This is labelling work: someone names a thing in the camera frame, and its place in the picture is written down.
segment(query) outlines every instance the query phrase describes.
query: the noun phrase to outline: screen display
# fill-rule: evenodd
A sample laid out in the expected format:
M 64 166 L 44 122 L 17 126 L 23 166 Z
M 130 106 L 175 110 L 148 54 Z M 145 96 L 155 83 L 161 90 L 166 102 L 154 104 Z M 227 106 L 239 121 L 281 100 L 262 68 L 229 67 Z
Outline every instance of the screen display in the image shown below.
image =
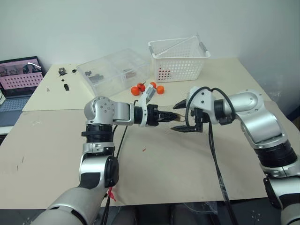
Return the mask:
M 31 95 L 42 79 L 37 59 L 0 62 L 0 88 L 5 97 Z

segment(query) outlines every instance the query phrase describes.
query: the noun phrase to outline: red tag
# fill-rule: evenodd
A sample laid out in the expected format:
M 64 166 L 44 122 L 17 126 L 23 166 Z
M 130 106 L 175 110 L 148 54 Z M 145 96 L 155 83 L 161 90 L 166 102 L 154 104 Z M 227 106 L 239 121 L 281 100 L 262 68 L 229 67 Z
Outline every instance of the red tag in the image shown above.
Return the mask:
M 108 195 L 110 198 L 112 198 L 115 202 L 117 201 L 117 200 L 114 198 L 114 195 L 113 195 L 113 193 L 112 193 L 112 187 L 109 187 L 109 188 L 108 188 L 108 193 L 107 193 L 107 195 Z

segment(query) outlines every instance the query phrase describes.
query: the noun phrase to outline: black cable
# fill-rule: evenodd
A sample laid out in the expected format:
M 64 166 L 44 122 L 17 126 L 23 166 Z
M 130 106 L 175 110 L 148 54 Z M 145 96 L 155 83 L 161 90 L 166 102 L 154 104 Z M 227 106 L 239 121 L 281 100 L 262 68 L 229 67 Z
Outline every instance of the black cable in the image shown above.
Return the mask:
M 113 128 L 113 131 L 112 131 L 112 139 L 113 139 L 114 132 L 116 131 L 117 127 L 118 127 L 118 125 L 114 126 L 114 128 Z M 125 130 L 124 130 L 124 132 L 123 132 L 122 139 L 121 139 L 120 144 L 119 144 L 119 148 L 118 148 L 118 152 L 117 152 L 117 157 L 116 157 L 116 158 L 118 158 L 118 156 L 119 156 L 119 153 L 120 153 L 120 150 L 121 150 L 121 147 L 122 147 L 122 143 L 123 143 L 123 140 L 124 140 L 124 137 L 125 137 L 125 133 L 126 133 L 126 131 L 127 131 L 127 127 L 128 127 L 128 126 L 125 127 Z M 103 212 L 103 216 L 102 216 L 102 218 L 101 218 L 100 225 L 106 225 L 106 223 L 107 223 L 110 200 L 111 200 L 110 196 L 107 196 L 106 205 L 105 205 L 105 208 L 104 208 L 104 212 Z
M 198 90 L 196 90 L 193 95 L 190 97 L 188 103 L 187 103 L 187 108 L 186 108 L 186 114 L 185 114 L 185 120 L 186 120 L 186 125 L 189 127 L 189 122 L 188 122 L 188 111 L 189 111 L 189 108 L 190 108 L 190 105 L 191 105 L 191 102 L 193 101 L 194 97 L 200 92 L 202 91 L 203 89 L 207 89 L 211 92 L 213 92 L 214 90 L 218 91 L 221 95 L 223 95 L 223 97 L 226 99 L 226 101 L 228 102 L 229 106 L 230 106 L 230 109 L 231 109 L 231 119 L 232 121 L 234 121 L 235 119 L 235 109 L 233 107 L 233 104 L 232 102 L 230 101 L 229 97 L 219 88 L 213 88 L 213 89 L 210 89 L 208 87 L 201 87 L 199 88 Z M 228 214 L 229 214 L 229 217 L 231 219 L 231 222 L 233 225 L 238 225 L 238 221 L 235 217 L 235 214 L 233 212 L 233 208 L 232 208 L 232 205 L 230 203 L 230 200 L 229 200 L 229 197 L 228 197 L 228 193 L 227 193 L 227 190 L 225 188 L 225 184 L 224 184 L 224 181 L 223 181 L 223 178 L 222 178 L 222 174 L 221 174 L 221 171 L 220 171 L 220 168 L 218 166 L 218 162 L 217 162 L 217 156 L 216 156 L 216 150 L 215 150 L 215 143 L 214 143 L 214 137 L 213 137 L 213 132 L 212 132 L 212 123 L 211 121 L 209 121 L 209 131 L 208 131 L 208 138 L 209 138 L 209 144 L 210 144 L 210 151 L 211 151 L 211 154 L 212 154 L 212 157 L 213 157 L 213 160 L 214 160 L 214 163 L 215 163 L 215 167 L 216 167 L 216 171 L 217 171 L 217 177 L 218 177 L 218 180 L 219 180 L 219 184 L 220 184 L 220 188 L 221 188 L 221 191 L 222 191 L 222 195 L 223 195 L 223 199 L 224 199 L 224 202 L 225 202 L 225 205 L 226 205 L 226 208 L 227 208 L 227 211 L 228 211 Z
M 228 197 L 228 193 L 227 193 L 227 190 L 226 190 L 223 178 L 222 178 L 222 174 L 221 174 L 221 171 L 220 171 L 219 166 L 218 166 L 211 122 L 209 122 L 209 131 L 208 132 L 209 132 L 210 151 L 211 151 L 212 157 L 213 157 L 214 162 L 215 162 L 217 177 L 218 177 L 218 180 L 219 180 L 219 184 L 220 184 L 221 192 L 222 192 L 223 199 L 224 199 L 224 202 L 225 202 L 225 206 L 227 208 L 227 211 L 228 211 L 228 214 L 229 214 L 229 217 L 231 219 L 232 224 L 238 225 L 238 221 L 237 221 L 237 219 L 235 217 L 235 214 L 233 212 L 233 208 L 232 208 L 232 205 L 231 205 L 229 197 Z
M 114 132 L 116 131 L 118 125 L 114 126 L 113 131 L 112 131 L 112 140 L 113 140 L 113 136 L 114 136 Z
M 100 225 L 106 225 L 106 222 L 107 222 L 106 217 L 108 217 L 110 199 L 111 199 L 110 196 L 107 196 L 106 205 L 105 205 L 105 208 L 104 208 L 104 212 L 103 212 L 103 216 L 101 218 Z
M 229 104 L 230 109 L 231 109 L 231 119 L 232 119 L 232 121 L 234 121 L 235 120 L 235 109 L 234 109 L 233 104 L 230 101 L 229 97 L 221 89 L 219 89 L 219 88 L 213 88 L 213 89 L 211 89 L 212 92 L 214 90 L 216 90 L 217 92 L 219 92 L 226 99 L 226 101 Z
M 121 139 L 121 141 L 120 141 L 120 145 L 119 145 L 119 149 L 118 149 L 116 158 L 119 157 L 119 153 L 120 153 L 120 150 L 121 150 L 121 146 L 122 146 L 122 143 L 123 143 L 124 136 L 125 136 L 125 133 L 126 133 L 126 131 L 127 131 L 127 128 L 128 128 L 128 126 L 125 127 L 125 130 L 124 130 L 124 132 L 123 132 L 123 136 L 122 136 L 122 139 Z

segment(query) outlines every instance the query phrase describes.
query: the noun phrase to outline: orange ball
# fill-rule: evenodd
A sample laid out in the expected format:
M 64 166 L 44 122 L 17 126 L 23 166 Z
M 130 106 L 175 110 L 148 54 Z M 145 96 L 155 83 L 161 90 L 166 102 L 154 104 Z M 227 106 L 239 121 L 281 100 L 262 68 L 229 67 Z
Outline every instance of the orange ball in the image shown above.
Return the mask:
M 163 86 L 158 86 L 158 87 L 156 88 L 156 91 L 157 91 L 158 94 L 161 95 L 161 94 L 164 93 L 165 88 L 164 88 Z
M 132 88 L 131 88 L 131 93 L 132 93 L 133 95 L 139 95 L 139 94 L 140 94 L 140 90 L 139 90 L 138 87 L 132 87 Z
M 140 91 L 145 91 L 145 90 L 146 90 L 146 87 L 145 87 L 145 85 L 144 85 L 143 83 L 138 83 L 138 84 L 137 84 L 137 87 L 138 87 L 138 89 L 139 89 Z
M 156 83 L 155 83 L 155 82 L 151 82 L 150 84 L 152 84 L 152 86 L 153 86 L 154 88 L 156 88 Z

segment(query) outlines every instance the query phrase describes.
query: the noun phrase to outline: white basket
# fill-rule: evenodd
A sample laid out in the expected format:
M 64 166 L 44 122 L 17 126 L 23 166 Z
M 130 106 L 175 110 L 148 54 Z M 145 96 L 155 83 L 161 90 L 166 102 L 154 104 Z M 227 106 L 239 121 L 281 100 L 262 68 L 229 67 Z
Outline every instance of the white basket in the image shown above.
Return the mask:
M 210 52 L 198 36 L 148 43 L 156 82 L 188 81 L 198 78 Z

